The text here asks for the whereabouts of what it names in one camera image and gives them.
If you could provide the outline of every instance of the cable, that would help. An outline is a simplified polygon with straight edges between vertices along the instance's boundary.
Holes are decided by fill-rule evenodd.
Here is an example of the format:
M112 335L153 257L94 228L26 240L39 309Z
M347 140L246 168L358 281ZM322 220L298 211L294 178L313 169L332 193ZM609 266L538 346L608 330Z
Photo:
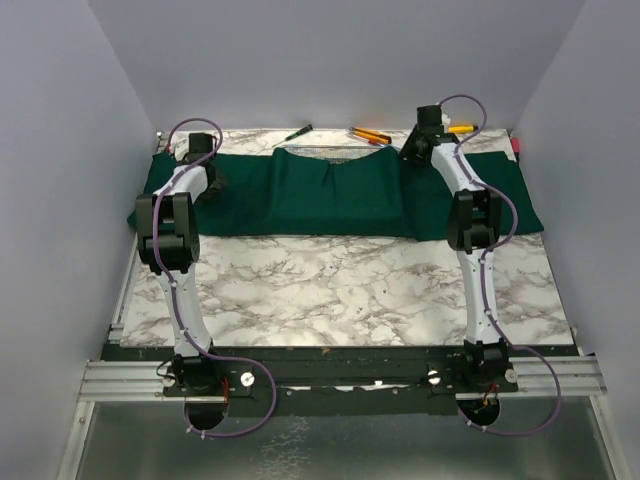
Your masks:
M528 352L534 357L537 357L538 359L540 359L540 361L545 364L545 366L549 369L549 372L551 372L551 376L553 377L553 381L556 385L556 392L557 392L556 406L553 409L553 412L551 413L549 418L547 418L547 420L545 420L538 427L535 427L529 430L522 430L517 432L507 432L503 430L496 430L494 428L481 426L476 423L473 423L471 420L467 418L464 412L462 412L462 410L460 409L458 409L458 412L467 421L468 426L475 428L476 430L480 430L482 432L491 433L493 435L499 435L503 437L523 437L526 435L533 435L549 427L551 424L553 424L553 422L556 421L556 419L560 415L560 410L562 408L562 390L560 388L560 380L558 379L558 374L554 370L553 366L551 365L551 363L549 363L549 361L546 358L544 358L544 356L542 356L540 353L536 352L533 348L527 345L514 345L513 342L509 340L509 338L505 335L500 325L498 325L498 321L493 317L493 314L491 313L491 307L489 306L489 298L487 297L487 285L486 285L487 280L486 280L486 270L485 270L484 259L486 258L487 254L489 254L490 252L493 252L496 248L501 247L502 245L504 245L505 243L507 243L509 240L513 238L513 236L516 233L516 229L518 228L518 211L514 203L511 201L509 197L507 197L507 195L502 193L497 188L492 187L491 185L487 185L486 183L483 183L474 179L473 176L465 167L464 163L462 162L462 159L460 158L460 148L462 147L462 145L464 145L469 140L479 135L480 132L484 130L485 126L487 125L487 110L482 104L482 102L480 102L480 100L478 100L475 97L472 97L471 95L466 95L466 94L451 95L450 97L447 97L444 100L442 100L438 105L442 106L445 102L448 102L449 100L453 100L454 98L467 98L469 100L472 100L482 110L482 124L480 124L480 126L478 127L478 130L476 130L471 135L469 135L464 140L462 140L460 143L458 143L458 145L456 145L456 148L453 151L453 154L456 158L456 161L458 162L458 165L460 166L460 169L464 172L465 176L471 183L473 183L474 185L477 185L478 187L491 190L492 192L500 196L502 200L504 200L505 203L509 206L509 208L511 209L511 213L513 215L513 223L511 224L511 230L509 230L509 233L507 234L507 236L504 237L501 241L499 241L495 245L493 245L492 247L485 249L482 255L480 256L480 289L482 290L482 303L484 304L483 305L484 310L485 312L488 312L487 317L489 318L491 325L493 326L493 328L496 329L496 332L498 332L498 334L504 339L505 343L509 346L509 348L516 351Z
M206 154L204 157L198 159L194 163L190 164L184 170L181 170L179 173L177 173L175 178L173 179L172 183L177 182L188 171L190 171L190 170L202 165L207 160L209 160L210 158L215 156L215 154L218 153L218 150L220 150L220 147L222 146L222 139L223 139L222 129L220 129L220 127L215 122L213 122L211 120L207 120L206 118L187 118L186 120L183 120L182 122L178 123L175 127L173 127L173 130L171 130L171 132L169 133L169 138L167 140L167 144L168 145L171 145L171 138L173 137L173 134L176 132L176 130L179 127L181 127L182 125L184 125L185 123L189 123L189 122L204 122L204 123L208 123L209 125L213 126L218 131L218 134L220 135L220 141L219 142L216 141L216 145L215 145L214 149L211 152ZM265 375L267 376L267 378L269 380L269 383L271 384L271 390L272 390L271 406L269 407L269 410L267 411L265 416L262 417L262 419L260 419L260 421L258 423L256 423L255 425L253 425L251 427L239 430L237 432L231 432L231 433L216 433L216 432L209 432L209 431L206 431L206 430L198 430L193 425L191 425L191 421L189 420L189 415L185 413L185 419L186 419L187 423L189 424L189 428L187 430L188 431L194 431L194 432L200 434L200 436L202 438L205 438L205 437L208 437L208 438L240 437L242 435L246 435L247 433L251 433L251 432L257 430L258 428L262 427L265 423L267 423L269 418L271 418L271 415L273 414L273 411L276 408L276 403L277 403L277 400L278 400L276 382L275 382L275 379L273 378L273 375L269 371L269 369L267 367L265 367L262 363L260 363L260 362L258 362L256 360L253 360L251 358L243 358L243 357L224 357L224 356L215 355L213 353L207 352L205 349L200 347L200 345L198 345L198 343L194 340L194 338L189 333L189 330L184 327L184 322L182 321L182 317L180 316L180 310L178 309L178 298L177 298L177 294L176 294L177 283L176 283L175 278L173 277L173 275L171 275L171 272L169 271L169 269L167 269L167 267L165 266L164 262L162 261L162 258L160 256L160 245L158 243L158 230L159 230L159 222L160 222L160 205L162 203L162 199L169 192L169 190L171 190L171 188L172 188L172 184L167 185L165 188L163 188L158 193L157 198L156 198L156 203L155 203L154 208L153 208L153 225L152 225L152 227L153 227L153 255L155 257L156 263L160 267L160 270L162 270L167 275L167 278L169 279L169 284L171 285L171 302L173 304L173 311L174 311L174 313L176 315L176 323L178 324L178 327L180 328L180 330L184 332L184 337L191 344L191 346L198 351L198 353L200 353L201 355L209 358L210 360L214 360L216 362L242 362L242 363L248 363L250 365L253 365L253 366L261 369L265 373Z
M175 380L175 379L176 379L175 375L173 375L173 374L165 373L165 374L163 375L162 373L160 373L160 369L161 369L162 367L164 367L164 366L165 366L167 363L169 363L170 361L171 361L171 359L169 358L169 359L165 360L164 362L162 362L160 365L158 365L158 366L156 367L156 375L157 375L157 376L159 376L160 378L170 378L170 379L172 379L172 380Z

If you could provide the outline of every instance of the green cloth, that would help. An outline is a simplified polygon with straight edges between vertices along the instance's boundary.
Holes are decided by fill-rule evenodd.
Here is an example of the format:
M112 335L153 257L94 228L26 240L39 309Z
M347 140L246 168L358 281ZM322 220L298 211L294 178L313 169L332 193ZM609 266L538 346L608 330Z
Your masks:
M520 168L502 152L466 155L478 176L508 195L518 209L517 234L543 229ZM363 235L446 238L451 193L435 168L401 161L384 148L341 164L299 157L282 148L271 157L223 155L217 167L229 183L195 213L204 235ZM171 177L175 160L155 155L144 193ZM502 234L512 215L502 208ZM135 225L135 214L129 217Z

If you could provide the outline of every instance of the marble surface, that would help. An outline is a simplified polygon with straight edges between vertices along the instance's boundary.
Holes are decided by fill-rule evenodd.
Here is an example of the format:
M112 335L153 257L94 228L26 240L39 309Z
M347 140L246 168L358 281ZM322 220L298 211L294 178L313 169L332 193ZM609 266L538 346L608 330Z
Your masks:
M268 155L292 131L230 131L221 151ZM398 146L407 135L389 133ZM366 145L337 130L291 143ZM483 133L465 152L495 150L514 158L504 130ZM121 345L173 345L155 275L138 260L135 275ZM494 281L513 342L572 343L540 234L496 250ZM445 241L201 236L196 284L207 328L221 346L455 345L465 335L462 273Z

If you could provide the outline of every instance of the light gray backdrop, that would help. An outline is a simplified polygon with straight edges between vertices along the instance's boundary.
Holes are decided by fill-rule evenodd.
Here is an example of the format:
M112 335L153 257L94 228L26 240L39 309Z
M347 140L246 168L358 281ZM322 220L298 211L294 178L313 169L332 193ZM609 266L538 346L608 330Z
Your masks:
M640 3L589 0L519 122L522 168L578 340L640 478Z
M82 0L2 2L0 45L0 478L44 480L107 334L155 135Z
M157 130L408 128L452 93L513 127L584 0L90 0ZM451 105L458 122L479 119Z

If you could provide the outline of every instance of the red object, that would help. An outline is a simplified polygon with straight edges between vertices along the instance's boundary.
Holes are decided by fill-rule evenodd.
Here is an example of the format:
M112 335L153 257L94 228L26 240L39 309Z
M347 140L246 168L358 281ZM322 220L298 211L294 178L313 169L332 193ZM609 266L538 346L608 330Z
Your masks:
M520 142L515 137L511 139L511 148L513 148L513 153L520 153Z
M520 162L520 142L516 137L511 139L511 148L513 148L513 153L516 156L516 162Z

